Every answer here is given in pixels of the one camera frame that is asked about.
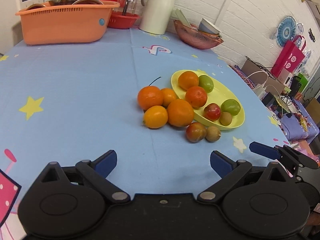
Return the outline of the red apple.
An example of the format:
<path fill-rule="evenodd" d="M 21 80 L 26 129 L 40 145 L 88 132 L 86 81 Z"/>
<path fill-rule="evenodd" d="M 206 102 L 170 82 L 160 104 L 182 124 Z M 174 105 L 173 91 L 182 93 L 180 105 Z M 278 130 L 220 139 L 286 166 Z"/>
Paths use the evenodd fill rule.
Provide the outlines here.
<path fill-rule="evenodd" d="M 218 104 L 210 103 L 208 104 L 203 111 L 203 116 L 210 121 L 216 121 L 220 118 L 221 109 Z"/>

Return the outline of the red plastic bowl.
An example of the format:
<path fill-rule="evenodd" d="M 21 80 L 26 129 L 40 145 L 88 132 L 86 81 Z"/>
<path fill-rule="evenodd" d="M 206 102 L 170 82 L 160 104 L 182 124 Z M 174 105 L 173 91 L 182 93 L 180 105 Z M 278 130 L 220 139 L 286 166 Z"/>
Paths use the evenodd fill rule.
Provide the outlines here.
<path fill-rule="evenodd" d="M 113 12 L 108 27 L 113 29 L 129 29 L 139 18 L 140 16 L 136 14 L 122 15 L 121 12 Z"/>

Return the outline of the pink gift bag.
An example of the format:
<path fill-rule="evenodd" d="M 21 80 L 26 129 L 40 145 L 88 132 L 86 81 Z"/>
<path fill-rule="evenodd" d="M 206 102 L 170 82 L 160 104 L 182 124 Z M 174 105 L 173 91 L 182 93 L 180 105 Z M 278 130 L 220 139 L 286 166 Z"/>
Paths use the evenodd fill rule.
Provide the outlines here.
<path fill-rule="evenodd" d="M 296 35 L 293 40 L 288 40 L 280 52 L 271 73 L 278 78 L 283 69 L 292 73 L 305 58 L 303 50 L 306 47 L 304 36 Z"/>

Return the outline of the small yellow-orange citrus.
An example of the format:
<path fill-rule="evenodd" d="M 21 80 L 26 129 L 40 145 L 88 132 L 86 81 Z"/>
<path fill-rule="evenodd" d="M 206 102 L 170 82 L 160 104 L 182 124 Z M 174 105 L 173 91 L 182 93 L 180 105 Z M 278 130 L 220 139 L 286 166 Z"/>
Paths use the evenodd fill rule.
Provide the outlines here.
<path fill-rule="evenodd" d="M 143 116 L 143 123 L 147 128 L 158 129 L 168 122 L 167 110 L 162 106 L 150 107 Z"/>

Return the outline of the white dish in bowl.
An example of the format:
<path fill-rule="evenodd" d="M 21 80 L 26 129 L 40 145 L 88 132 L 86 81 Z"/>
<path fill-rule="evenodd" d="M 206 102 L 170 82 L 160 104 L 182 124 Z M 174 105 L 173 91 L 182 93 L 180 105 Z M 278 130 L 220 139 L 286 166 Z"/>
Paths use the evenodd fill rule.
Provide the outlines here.
<path fill-rule="evenodd" d="M 190 24 L 190 22 L 185 17 L 184 13 L 180 9 L 175 9 L 174 14 L 176 16 L 176 18 L 174 19 L 175 23 L 176 22 L 180 23 L 183 26 L 191 28 L 191 29 L 193 28 L 192 25 Z"/>

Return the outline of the green fruit on plate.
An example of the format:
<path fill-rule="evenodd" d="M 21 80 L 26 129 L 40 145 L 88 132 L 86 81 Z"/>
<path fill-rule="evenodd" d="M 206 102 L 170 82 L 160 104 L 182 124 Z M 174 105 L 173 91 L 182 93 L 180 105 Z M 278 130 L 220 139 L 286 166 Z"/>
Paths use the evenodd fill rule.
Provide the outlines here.
<path fill-rule="evenodd" d="M 214 83 L 212 79 L 207 75 L 199 76 L 199 86 L 202 87 L 206 93 L 210 93 L 214 89 Z"/>

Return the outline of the green apple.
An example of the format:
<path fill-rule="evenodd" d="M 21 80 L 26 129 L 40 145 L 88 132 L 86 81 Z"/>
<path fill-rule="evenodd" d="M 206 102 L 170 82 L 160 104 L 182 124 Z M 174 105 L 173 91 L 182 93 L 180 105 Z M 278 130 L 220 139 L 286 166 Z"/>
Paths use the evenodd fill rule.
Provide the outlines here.
<path fill-rule="evenodd" d="M 232 116 L 236 116 L 239 114 L 241 110 L 240 103 L 234 99 L 227 99 L 221 104 L 221 112 L 228 112 Z"/>

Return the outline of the yellow plastic plate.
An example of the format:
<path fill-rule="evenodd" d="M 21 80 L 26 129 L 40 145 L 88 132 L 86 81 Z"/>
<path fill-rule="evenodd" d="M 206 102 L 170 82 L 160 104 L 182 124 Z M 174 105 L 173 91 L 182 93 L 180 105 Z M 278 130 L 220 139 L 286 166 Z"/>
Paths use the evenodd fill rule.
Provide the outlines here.
<path fill-rule="evenodd" d="M 240 126 L 242 126 L 245 122 L 245 111 L 242 107 L 241 102 L 239 99 L 233 94 L 233 92 L 228 89 L 224 84 L 222 84 L 220 81 L 216 80 L 215 78 L 211 77 L 210 75 L 207 75 L 206 72 L 202 70 L 190 70 L 191 72 L 194 72 L 197 76 L 205 75 L 208 76 L 214 84 L 214 89 L 212 92 L 208 94 L 208 99 L 206 104 L 199 108 L 199 109 L 194 109 L 194 120 L 197 122 L 200 122 L 204 126 L 216 126 L 220 130 L 230 130 L 230 129 L 235 129 Z M 216 121 L 211 121 L 203 116 L 204 108 L 210 104 L 210 103 L 216 103 L 219 107 L 222 105 L 222 103 L 228 99 L 233 99 L 237 101 L 240 105 L 240 112 L 233 117 L 232 122 L 228 126 L 223 126 L 219 120 Z"/>

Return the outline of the orange with black stem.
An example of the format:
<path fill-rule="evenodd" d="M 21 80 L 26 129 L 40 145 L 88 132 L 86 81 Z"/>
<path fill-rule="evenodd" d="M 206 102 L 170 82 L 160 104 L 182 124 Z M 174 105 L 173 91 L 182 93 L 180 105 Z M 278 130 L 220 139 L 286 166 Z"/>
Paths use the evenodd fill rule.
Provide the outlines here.
<path fill-rule="evenodd" d="M 137 95 L 137 102 L 139 107 L 146 111 L 152 106 L 161 106 L 164 101 L 164 96 L 162 91 L 152 84 L 154 81 L 146 87 L 143 87 L 138 95 Z"/>

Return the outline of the large orange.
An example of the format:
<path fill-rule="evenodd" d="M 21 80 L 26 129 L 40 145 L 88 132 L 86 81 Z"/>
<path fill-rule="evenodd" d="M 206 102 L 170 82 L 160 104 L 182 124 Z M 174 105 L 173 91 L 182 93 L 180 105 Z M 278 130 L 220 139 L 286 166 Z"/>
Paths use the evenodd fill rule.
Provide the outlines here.
<path fill-rule="evenodd" d="M 176 99 L 167 107 L 168 123 L 175 127 L 186 127 L 194 119 L 194 109 L 187 101 Z"/>

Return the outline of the metal bowls in basket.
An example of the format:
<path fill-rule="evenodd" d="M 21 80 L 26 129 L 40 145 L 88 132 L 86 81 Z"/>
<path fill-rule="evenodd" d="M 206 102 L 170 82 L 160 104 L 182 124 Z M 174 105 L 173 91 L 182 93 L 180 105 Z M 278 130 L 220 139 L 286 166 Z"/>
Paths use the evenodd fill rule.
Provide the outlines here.
<path fill-rule="evenodd" d="M 49 0 L 47 4 L 33 4 L 29 7 L 27 7 L 26 10 L 31 9 L 39 9 L 44 8 L 48 6 L 58 6 L 58 5 L 77 5 L 77 4 L 103 4 L 100 0 Z"/>

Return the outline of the brown kiwi fruit back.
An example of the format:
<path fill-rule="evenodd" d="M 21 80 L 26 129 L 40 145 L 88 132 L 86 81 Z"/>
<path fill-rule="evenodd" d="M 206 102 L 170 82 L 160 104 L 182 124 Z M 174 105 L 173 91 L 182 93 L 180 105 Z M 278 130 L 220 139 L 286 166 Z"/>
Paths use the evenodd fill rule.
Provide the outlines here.
<path fill-rule="evenodd" d="M 218 127 L 210 126 L 207 128 L 206 140 L 209 142 L 216 142 L 221 138 L 221 132 Z"/>

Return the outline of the pink glass bowl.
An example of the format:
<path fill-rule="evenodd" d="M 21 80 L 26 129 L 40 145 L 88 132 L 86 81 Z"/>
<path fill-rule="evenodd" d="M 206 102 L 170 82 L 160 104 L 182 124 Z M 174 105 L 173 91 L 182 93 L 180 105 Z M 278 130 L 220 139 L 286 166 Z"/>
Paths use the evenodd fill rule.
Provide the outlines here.
<path fill-rule="evenodd" d="M 194 24 L 191 25 L 192 28 L 189 28 L 183 25 L 181 21 L 174 20 L 174 26 L 180 40 L 193 48 L 207 50 L 217 47 L 224 42 L 219 35 L 207 34 L 197 30 Z"/>

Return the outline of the orange plastic basket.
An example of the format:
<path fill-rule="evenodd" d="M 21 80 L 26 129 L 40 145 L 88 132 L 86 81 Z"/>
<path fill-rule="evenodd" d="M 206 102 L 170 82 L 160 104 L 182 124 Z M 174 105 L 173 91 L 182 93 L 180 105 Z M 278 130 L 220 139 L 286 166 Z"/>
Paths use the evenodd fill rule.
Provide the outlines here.
<path fill-rule="evenodd" d="M 73 4 L 16 12 L 21 18 L 22 34 L 27 45 L 89 43 L 105 34 L 112 11 L 118 2 Z"/>

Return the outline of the white thermos jug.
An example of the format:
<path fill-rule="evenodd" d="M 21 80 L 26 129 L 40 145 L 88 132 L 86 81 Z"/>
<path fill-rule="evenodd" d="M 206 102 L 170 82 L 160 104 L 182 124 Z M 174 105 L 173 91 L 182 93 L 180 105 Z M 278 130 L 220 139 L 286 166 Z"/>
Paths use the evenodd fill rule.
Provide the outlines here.
<path fill-rule="evenodd" d="M 141 0 L 144 7 L 139 29 L 156 35 L 163 35 L 167 29 L 175 0 Z"/>

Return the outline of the brown cardboard box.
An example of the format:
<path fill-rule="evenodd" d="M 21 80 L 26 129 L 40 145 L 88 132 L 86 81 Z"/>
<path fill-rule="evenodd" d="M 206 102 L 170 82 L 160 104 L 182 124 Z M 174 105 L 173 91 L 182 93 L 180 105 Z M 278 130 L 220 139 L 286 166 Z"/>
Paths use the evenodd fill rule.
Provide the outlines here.
<path fill-rule="evenodd" d="M 260 90 L 273 95 L 281 94 L 285 90 L 285 86 L 262 64 L 246 59 L 241 71 L 255 86 L 261 85 Z"/>

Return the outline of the dark orange tangerine on plate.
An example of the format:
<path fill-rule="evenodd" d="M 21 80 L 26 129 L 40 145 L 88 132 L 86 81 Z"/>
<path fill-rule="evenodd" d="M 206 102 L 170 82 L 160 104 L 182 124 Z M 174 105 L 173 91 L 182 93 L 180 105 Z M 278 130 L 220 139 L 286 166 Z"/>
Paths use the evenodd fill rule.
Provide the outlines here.
<path fill-rule="evenodd" d="M 207 99 L 207 92 L 200 86 L 191 87 L 185 93 L 185 100 L 191 104 L 194 109 L 203 107 Z"/>

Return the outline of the brown-red plum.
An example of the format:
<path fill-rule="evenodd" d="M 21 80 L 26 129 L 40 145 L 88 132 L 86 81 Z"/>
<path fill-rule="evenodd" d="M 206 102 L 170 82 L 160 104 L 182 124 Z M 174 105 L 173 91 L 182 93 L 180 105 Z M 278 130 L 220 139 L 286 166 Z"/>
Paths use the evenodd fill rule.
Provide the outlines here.
<path fill-rule="evenodd" d="M 207 134 L 206 127 L 199 122 L 191 123 L 185 130 L 185 136 L 187 140 L 192 143 L 197 143 L 201 141 L 206 137 L 206 134 Z"/>

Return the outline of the brown kiwi fruit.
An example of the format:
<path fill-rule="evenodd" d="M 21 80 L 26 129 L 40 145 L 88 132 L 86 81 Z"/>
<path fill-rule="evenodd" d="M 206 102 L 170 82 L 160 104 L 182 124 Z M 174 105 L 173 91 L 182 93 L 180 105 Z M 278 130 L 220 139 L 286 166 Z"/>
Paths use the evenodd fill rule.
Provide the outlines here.
<path fill-rule="evenodd" d="M 229 126 L 232 123 L 233 116 L 229 112 L 222 112 L 219 118 L 219 122 L 223 126 Z"/>
<path fill-rule="evenodd" d="M 206 140 L 209 142 L 216 142 L 221 138 L 221 132 L 218 127 L 210 126 L 207 128 Z"/>

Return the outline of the small orange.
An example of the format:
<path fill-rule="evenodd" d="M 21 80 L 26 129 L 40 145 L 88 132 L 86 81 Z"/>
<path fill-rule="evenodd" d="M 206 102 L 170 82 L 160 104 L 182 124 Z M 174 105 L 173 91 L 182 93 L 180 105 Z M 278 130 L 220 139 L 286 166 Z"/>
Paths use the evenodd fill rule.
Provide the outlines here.
<path fill-rule="evenodd" d="M 163 94 L 162 106 L 165 108 L 167 108 L 171 102 L 177 99 L 176 93 L 170 88 L 161 89 L 161 93 Z"/>

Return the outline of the blue round wall fan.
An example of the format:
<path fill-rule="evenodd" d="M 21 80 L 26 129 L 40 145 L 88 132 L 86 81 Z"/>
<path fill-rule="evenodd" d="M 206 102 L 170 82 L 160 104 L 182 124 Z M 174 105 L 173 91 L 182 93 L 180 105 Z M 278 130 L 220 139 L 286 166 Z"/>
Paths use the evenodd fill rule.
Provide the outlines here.
<path fill-rule="evenodd" d="M 296 35 L 296 21 L 292 16 L 285 17 L 278 25 L 276 42 L 278 46 L 284 47 L 286 42 L 293 40 Z"/>

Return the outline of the white blue ceramic bowl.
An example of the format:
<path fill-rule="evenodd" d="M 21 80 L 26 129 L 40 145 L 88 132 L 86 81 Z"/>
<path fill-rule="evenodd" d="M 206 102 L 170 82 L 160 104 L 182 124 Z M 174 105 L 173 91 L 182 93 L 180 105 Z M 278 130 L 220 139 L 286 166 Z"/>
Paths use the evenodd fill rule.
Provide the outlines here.
<path fill-rule="evenodd" d="M 203 18 L 199 23 L 198 30 L 205 33 L 209 33 L 209 34 L 215 34 L 215 35 L 219 35 L 219 33 L 221 33 L 221 30 L 217 26 L 215 26 L 205 18 Z"/>

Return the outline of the brown kiwi fruit front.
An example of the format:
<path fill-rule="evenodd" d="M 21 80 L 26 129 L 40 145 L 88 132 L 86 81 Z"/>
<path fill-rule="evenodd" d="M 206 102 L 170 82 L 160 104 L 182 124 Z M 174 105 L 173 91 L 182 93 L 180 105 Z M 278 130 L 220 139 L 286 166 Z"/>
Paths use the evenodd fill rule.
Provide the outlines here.
<path fill-rule="evenodd" d="M 223 126 L 229 126 L 232 123 L 233 116 L 229 112 L 222 112 L 219 118 L 219 122 Z"/>

